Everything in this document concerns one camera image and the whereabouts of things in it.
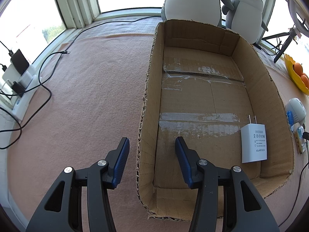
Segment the yellow fruit bowl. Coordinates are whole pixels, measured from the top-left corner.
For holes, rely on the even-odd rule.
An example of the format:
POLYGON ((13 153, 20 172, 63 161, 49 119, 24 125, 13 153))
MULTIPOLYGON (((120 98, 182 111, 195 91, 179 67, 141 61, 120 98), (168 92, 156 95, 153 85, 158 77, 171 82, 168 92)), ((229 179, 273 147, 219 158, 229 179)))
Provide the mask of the yellow fruit bowl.
POLYGON ((308 95, 308 88, 305 86, 305 83, 302 81, 301 77, 293 69, 293 64, 295 63, 293 58, 288 54, 284 54, 284 62, 290 79, 304 94, 308 95))

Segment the white power strip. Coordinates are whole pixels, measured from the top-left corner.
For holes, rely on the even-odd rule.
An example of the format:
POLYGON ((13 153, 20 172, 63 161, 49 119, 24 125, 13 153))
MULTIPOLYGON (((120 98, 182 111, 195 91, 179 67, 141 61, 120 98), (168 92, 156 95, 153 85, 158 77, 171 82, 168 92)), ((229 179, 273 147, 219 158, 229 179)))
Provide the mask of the white power strip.
POLYGON ((21 75, 13 64, 11 64, 2 76, 12 89, 10 100, 13 104, 12 113, 15 118, 22 121, 28 109, 30 100, 34 96, 39 85, 38 75, 33 65, 28 66, 27 70, 21 75))

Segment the wooden clothespin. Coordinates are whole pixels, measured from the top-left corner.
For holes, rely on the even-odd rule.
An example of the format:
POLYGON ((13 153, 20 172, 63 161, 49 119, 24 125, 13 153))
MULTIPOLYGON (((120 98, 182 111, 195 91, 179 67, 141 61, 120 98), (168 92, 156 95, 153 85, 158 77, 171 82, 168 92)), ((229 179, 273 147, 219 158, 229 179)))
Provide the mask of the wooden clothespin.
POLYGON ((305 150, 305 141, 302 137, 302 134, 295 132, 294 137, 295 137, 296 146, 298 148, 298 151, 299 151, 300 154, 302 154, 305 150))

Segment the black tripod stand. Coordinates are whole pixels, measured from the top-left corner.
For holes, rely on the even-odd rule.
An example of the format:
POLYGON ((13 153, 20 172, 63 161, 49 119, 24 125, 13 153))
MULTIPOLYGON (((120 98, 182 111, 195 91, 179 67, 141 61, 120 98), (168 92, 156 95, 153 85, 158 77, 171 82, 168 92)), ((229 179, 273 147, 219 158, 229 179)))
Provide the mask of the black tripod stand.
POLYGON ((274 46, 274 49, 276 50, 274 54, 274 60, 273 60, 274 63, 276 63, 281 58, 281 56, 284 54, 284 52, 286 51, 290 43, 292 43, 292 41, 296 42, 297 31, 298 30, 296 27, 292 27, 290 28, 288 32, 282 32, 279 34, 270 35, 270 36, 266 36, 262 38, 262 41, 266 41, 266 42, 270 39, 277 40, 277 45, 274 46), (285 36, 287 36, 287 39, 285 40, 284 43, 282 43, 282 41, 280 40, 280 37, 285 37, 285 36))

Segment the large grey penguin plush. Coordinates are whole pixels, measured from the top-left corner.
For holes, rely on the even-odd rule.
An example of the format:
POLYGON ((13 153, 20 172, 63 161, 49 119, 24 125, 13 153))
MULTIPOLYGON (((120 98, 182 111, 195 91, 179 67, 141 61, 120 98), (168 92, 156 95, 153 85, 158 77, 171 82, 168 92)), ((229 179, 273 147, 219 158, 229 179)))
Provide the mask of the large grey penguin plush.
POLYGON ((165 0, 162 20, 192 20, 220 27, 222 25, 221 3, 233 10, 231 0, 165 0))

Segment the patterned white lighter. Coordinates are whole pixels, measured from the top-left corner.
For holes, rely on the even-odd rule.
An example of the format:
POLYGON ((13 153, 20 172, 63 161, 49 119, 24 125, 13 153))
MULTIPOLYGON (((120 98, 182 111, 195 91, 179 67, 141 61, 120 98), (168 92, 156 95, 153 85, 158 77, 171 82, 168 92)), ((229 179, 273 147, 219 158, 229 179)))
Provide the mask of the patterned white lighter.
MULTIPOLYGON (((303 126, 299 126, 297 129, 296 129, 296 132, 298 132, 299 134, 304 134, 305 133, 305 130, 304 130, 304 128, 303 128, 303 126)), ((304 141, 305 141, 305 150, 307 149, 307 142, 306 142, 306 139, 305 138, 303 138, 304 139, 304 141)))

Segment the orange fruit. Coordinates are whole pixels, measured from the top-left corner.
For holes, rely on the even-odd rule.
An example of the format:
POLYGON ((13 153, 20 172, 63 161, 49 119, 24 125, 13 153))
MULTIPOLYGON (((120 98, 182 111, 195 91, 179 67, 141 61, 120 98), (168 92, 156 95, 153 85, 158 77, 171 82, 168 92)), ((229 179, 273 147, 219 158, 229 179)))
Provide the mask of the orange fruit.
POLYGON ((302 82, 305 84, 305 87, 307 89, 309 89, 309 79, 308 77, 303 73, 301 76, 300 76, 302 82))
POLYGON ((293 64, 293 69, 298 76, 301 76, 303 74, 303 67, 300 63, 295 62, 293 64))

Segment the orange fruit front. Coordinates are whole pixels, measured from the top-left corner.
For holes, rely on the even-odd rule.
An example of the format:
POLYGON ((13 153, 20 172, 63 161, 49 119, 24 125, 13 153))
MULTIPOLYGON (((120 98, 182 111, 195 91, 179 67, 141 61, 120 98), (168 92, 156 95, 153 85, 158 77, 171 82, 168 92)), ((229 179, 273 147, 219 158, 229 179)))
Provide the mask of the orange fruit front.
POLYGON ((303 73, 301 76, 300 76, 302 82, 305 84, 305 87, 307 89, 309 89, 309 79, 308 77, 303 73))

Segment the cardboard box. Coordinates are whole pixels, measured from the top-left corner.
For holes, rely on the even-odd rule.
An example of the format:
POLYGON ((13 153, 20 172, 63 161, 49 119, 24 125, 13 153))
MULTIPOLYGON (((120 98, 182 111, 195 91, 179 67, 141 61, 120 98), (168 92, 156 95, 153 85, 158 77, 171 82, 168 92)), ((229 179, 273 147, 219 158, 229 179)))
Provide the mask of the cardboard box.
POLYGON ((262 197, 294 169, 284 103, 268 69, 241 36, 209 24, 157 25, 138 132, 137 195, 151 218, 189 221, 197 192, 185 183, 175 154, 181 136, 215 166, 240 166, 262 197), (241 161, 242 127, 265 125, 267 160, 241 161))

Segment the black plug adapter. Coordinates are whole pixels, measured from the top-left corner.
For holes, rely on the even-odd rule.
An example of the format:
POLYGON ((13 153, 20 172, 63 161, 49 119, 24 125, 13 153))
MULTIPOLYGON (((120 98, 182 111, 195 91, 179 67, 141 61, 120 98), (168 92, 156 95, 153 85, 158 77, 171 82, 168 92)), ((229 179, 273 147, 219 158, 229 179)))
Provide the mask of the black plug adapter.
POLYGON ((16 81, 13 82, 11 89, 14 92, 13 93, 14 96, 22 97, 25 92, 25 88, 16 81))

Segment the white usb wall charger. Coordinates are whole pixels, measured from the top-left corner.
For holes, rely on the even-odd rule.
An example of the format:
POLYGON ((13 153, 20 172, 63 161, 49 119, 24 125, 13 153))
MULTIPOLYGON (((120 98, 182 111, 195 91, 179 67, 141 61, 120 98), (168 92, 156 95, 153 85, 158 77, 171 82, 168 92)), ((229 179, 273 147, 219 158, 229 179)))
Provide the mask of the white usb wall charger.
POLYGON ((251 163, 267 160, 267 137, 265 125, 251 122, 241 128, 241 161, 251 163))

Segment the white round plug device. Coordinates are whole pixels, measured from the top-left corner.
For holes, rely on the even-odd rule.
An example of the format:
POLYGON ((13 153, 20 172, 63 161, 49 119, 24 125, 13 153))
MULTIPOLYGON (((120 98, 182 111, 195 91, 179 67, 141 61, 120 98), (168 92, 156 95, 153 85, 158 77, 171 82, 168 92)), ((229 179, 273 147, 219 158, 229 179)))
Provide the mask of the white round plug device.
POLYGON ((285 106, 286 111, 292 113, 294 123, 303 125, 306 119, 306 109, 298 98, 292 98, 285 106))

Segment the orange fruit back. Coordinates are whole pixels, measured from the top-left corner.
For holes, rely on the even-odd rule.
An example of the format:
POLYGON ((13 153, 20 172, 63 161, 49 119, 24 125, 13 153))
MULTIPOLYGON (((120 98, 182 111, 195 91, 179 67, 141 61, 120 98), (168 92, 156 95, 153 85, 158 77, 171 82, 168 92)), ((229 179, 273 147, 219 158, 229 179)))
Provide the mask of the orange fruit back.
POLYGON ((295 62, 293 64, 293 69, 298 76, 301 76, 303 74, 303 67, 300 63, 295 62))

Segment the small grey penguin plush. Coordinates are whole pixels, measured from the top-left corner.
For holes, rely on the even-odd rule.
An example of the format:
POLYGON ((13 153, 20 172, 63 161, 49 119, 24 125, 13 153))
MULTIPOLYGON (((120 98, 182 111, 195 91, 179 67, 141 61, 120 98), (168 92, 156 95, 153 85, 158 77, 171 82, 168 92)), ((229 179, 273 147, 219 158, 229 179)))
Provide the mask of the small grey penguin plush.
POLYGON ((226 16, 226 28, 238 33, 249 44, 254 44, 262 29, 268 30, 262 20, 262 0, 230 0, 234 9, 223 5, 222 12, 226 16))

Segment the checkered beige cloth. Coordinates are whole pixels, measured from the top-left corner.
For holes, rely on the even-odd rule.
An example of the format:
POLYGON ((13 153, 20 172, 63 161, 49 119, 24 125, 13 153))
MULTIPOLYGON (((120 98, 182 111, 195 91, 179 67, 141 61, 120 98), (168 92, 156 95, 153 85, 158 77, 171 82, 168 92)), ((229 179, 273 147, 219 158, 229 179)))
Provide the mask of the checkered beige cloth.
POLYGON ((80 32, 77 40, 119 34, 153 34, 157 24, 162 22, 160 16, 154 17, 120 17, 97 21, 84 29, 75 30, 63 43, 70 43, 80 32))

